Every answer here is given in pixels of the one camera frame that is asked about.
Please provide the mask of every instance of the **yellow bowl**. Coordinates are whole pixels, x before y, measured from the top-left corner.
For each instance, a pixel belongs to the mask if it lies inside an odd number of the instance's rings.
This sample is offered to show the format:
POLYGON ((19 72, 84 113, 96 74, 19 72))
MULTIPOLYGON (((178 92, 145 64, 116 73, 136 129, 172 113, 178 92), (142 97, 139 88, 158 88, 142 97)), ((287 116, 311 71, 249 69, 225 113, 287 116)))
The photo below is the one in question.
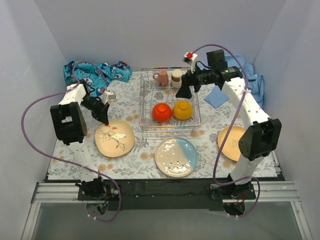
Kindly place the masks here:
POLYGON ((186 120, 192 116, 192 106, 187 101, 178 101, 173 106, 173 116, 180 120, 186 120))

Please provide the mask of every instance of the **towel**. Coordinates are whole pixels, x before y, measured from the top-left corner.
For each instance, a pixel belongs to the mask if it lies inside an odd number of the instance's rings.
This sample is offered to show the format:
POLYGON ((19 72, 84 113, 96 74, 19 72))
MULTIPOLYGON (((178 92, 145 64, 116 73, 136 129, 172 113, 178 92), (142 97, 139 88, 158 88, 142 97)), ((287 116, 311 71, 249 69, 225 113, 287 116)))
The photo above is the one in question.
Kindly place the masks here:
MULTIPOLYGON (((65 82, 67 84, 75 81, 75 77, 72 75, 72 68, 76 63, 76 61, 71 61, 67 65, 64 65, 63 72, 65 82)), ((119 80, 127 83, 132 75, 131 67, 123 61, 113 64, 97 63, 96 65, 102 70, 108 84, 113 80, 119 80)), ((98 97, 106 90, 106 83, 95 66, 88 63, 80 63, 75 68, 74 74, 80 80, 85 80, 90 88, 91 97, 98 97)))
MULTIPOLYGON (((226 54, 224 55, 224 57, 228 63, 228 67, 236 66, 240 70, 240 72, 242 72, 240 66, 231 55, 226 54)), ((235 54, 235 57, 239 60, 248 76, 248 89, 251 90, 253 98, 262 108, 265 101, 264 76, 255 74, 254 66, 252 64, 246 63, 245 59, 240 54, 235 54)), ((218 108, 228 100, 228 96, 224 92, 222 92, 218 86, 215 86, 204 100, 214 108, 218 108)))

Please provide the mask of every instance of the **red bowl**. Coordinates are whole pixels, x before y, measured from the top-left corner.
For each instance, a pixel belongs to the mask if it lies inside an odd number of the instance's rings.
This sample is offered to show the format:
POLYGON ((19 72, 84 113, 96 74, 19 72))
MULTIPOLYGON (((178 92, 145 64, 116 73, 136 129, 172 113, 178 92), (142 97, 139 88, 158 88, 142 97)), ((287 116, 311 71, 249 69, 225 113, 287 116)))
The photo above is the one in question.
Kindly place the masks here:
POLYGON ((165 123, 172 116, 172 110, 166 103, 158 103, 153 107, 152 117, 159 123, 165 123))

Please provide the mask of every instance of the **gray floor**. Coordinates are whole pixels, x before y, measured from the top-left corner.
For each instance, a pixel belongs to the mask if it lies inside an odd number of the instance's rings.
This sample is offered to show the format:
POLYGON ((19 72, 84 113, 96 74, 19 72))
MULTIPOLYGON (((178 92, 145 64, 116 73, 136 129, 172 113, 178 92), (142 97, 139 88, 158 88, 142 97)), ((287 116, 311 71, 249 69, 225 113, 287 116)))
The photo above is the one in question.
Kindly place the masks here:
POLYGON ((87 217, 82 203, 41 204, 33 240, 300 240, 289 202, 259 203, 239 220, 206 210, 127 210, 114 222, 87 217))

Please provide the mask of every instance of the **plate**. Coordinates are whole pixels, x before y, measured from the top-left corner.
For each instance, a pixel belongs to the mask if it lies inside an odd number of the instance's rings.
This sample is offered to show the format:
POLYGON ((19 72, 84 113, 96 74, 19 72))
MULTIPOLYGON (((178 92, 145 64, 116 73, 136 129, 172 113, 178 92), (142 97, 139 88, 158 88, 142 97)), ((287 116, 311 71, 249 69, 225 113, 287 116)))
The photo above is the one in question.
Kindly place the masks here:
POLYGON ((109 157, 120 157, 133 148, 135 134, 123 120, 110 120, 109 126, 101 124, 95 131, 95 143, 100 153, 109 157))
MULTIPOLYGON (((218 146, 221 147, 221 144, 227 134, 229 127, 224 128, 218 136, 218 146)), ((242 126, 233 126, 224 147, 222 149, 222 153, 229 159, 238 162, 240 157, 240 149, 239 149, 239 140, 242 135, 245 133, 245 128, 242 126)))
POLYGON ((167 176, 181 178, 190 174, 197 166, 196 148, 188 140, 171 137, 160 143, 155 151, 155 163, 167 176))

